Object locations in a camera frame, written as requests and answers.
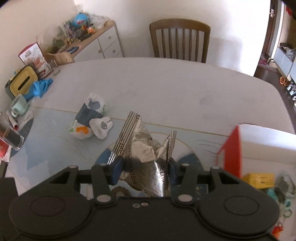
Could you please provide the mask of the red orange plush toy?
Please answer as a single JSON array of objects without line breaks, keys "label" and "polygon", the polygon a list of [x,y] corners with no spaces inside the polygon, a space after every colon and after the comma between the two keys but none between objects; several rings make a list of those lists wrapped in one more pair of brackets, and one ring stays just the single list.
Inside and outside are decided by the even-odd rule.
[{"label": "red orange plush toy", "polygon": [[276,238],[276,239],[280,239],[280,234],[281,232],[284,230],[284,226],[281,222],[277,222],[277,224],[275,225],[275,227],[272,230],[272,235]]}]

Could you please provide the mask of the yellow small box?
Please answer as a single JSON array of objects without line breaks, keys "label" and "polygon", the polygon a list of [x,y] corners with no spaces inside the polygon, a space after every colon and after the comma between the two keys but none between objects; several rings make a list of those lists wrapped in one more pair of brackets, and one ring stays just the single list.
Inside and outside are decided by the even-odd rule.
[{"label": "yellow small box", "polygon": [[257,189],[272,188],[275,185],[272,173],[248,173],[242,180]]}]

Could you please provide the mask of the white shoe cabinet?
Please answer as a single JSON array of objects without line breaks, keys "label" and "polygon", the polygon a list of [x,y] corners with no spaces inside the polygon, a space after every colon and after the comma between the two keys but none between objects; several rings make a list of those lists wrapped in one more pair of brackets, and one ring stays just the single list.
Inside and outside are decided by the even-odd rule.
[{"label": "white shoe cabinet", "polygon": [[278,71],[295,81],[295,48],[293,49],[290,43],[281,42],[278,44],[273,59]]}]

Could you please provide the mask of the white wooden sideboard cabinet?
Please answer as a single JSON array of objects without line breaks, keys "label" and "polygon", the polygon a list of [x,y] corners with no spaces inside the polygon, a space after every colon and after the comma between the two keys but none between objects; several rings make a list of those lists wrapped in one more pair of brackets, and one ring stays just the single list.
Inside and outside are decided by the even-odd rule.
[{"label": "white wooden sideboard cabinet", "polygon": [[44,54],[46,61],[55,60],[59,66],[74,62],[124,56],[116,23],[113,20],[108,20],[103,28],[97,30],[89,38],[70,45],[66,51],[56,54]]}]

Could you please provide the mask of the brown wooden chair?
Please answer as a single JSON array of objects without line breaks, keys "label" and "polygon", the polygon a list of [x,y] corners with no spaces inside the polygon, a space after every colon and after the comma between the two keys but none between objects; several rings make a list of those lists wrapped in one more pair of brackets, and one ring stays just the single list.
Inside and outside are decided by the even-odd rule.
[{"label": "brown wooden chair", "polygon": [[149,25],[156,58],[206,63],[211,28],[188,19],[164,19]]}]

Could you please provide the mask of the brown door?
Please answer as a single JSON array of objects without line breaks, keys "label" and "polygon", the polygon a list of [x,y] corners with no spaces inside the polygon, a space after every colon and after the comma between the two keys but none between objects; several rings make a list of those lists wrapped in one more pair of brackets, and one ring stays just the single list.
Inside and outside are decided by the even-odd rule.
[{"label": "brown door", "polygon": [[262,48],[262,54],[264,55],[269,55],[269,50],[271,49],[277,12],[278,12],[278,0],[271,0],[269,14],[268,14],[269,18],[268,18],[266,36],[265,36],[265,40]]}]

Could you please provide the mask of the white blue patterned pouch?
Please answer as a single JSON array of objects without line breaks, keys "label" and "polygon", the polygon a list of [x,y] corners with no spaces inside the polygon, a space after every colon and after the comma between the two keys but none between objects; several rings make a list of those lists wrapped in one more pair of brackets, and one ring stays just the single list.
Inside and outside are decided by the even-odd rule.
[{"label": "white blue patterned pouch", "polygon": [[90,93],[74,118],[69,130],[70,134],[81,140],[93,136],[94,133],[89,121],[95,118],[102,118],[104,109],[105,101],[103,98],[99,94]]}]

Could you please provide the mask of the yellow grey tissue box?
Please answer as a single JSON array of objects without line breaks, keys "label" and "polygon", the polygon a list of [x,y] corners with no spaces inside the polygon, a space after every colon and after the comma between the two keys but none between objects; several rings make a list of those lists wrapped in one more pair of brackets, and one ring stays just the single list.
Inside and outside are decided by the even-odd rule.
[{"label": "yellow grey tissue box", "polygon": [[34,68],[30,65],[17,71],[15,75],[6,83],[4,90],[11,100],[19,94],[26,94],[30,86],[38,80]]}]

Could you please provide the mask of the blue globe toy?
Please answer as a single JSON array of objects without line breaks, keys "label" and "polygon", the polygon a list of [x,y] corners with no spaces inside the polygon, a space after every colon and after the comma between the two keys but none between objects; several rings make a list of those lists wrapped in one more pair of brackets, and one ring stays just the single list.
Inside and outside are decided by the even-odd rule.
[{"label": "blue globe toy", "polygon": [[72,20],[74,28],[79,28],[83,25],[88,25],[88,16],[85,13],[78,13]]}]

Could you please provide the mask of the red white snack bag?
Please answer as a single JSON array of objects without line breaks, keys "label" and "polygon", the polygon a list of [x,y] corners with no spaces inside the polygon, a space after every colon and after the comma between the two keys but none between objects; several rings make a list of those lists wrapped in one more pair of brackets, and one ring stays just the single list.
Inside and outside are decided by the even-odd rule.
[{"label": "red white snack bag", "polygon": [[51,69],[48,62],[45,60],[38,43],[30,44],[25,47],[20,51],[18,57],[26,66],[32,66],[39,79],[44,79],[51,74]]}]

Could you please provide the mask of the silver foil snack bag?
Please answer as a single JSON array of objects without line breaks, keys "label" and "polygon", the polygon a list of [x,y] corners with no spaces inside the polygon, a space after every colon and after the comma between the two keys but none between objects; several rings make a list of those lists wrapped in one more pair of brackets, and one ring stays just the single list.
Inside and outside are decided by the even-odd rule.
[{"label": "silver foil snack bag", "polygon": [[111,165],[116,158],[122,157],[123,181],[148,197],[168,197],[171,195],[168,167],[176,136],[177,132],[171,131],[161,144],[152,138],[141,116],[131,111],[107,164]]}]

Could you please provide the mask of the clear glass jar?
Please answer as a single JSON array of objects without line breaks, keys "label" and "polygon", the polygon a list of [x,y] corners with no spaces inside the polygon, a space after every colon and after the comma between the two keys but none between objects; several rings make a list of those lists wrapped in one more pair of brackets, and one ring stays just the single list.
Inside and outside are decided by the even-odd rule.
[{"label": "clear glass jar", "polygon": [[1,140],[11,146],[14,150],[20,150],[24,143],[24,138],[2,118],[0,123]]}]

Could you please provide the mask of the red white cardboard box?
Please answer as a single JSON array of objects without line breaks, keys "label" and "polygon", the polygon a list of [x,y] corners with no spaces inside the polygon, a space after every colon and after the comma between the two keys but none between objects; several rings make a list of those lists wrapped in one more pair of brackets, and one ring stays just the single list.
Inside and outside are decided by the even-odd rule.
[{"label": "red white cardboard box", "polygon": [[220,147],[215,165],[242,178],[250,173],[288,174],[295,182],[295,134],[237,125]]}]

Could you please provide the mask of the blue cloth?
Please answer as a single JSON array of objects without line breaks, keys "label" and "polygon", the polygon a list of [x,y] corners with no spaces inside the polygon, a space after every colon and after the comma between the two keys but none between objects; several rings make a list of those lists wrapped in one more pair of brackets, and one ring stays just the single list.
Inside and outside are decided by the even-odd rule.
[{"label": "blue cloth", "polygon": [[47,92],[49,86],[53,83],[52,78],[41,79],[33,82],[29,91],[24,95],[26,100],[31,100],[33,97],[41,98]]}]

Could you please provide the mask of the mint green mug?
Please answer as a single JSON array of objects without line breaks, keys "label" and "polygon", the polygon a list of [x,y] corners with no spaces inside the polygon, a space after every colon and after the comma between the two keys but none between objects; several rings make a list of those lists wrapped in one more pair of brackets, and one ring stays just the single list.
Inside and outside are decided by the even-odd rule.
[{"label": "mint green mug", "polygon": [[13,117],[17,117],[19,115],[24,115],[27,112],[29,105],[26,99],[24,98],[24,96],[19,94],[12,101],[10,108],[11,108],[11,115]]}]

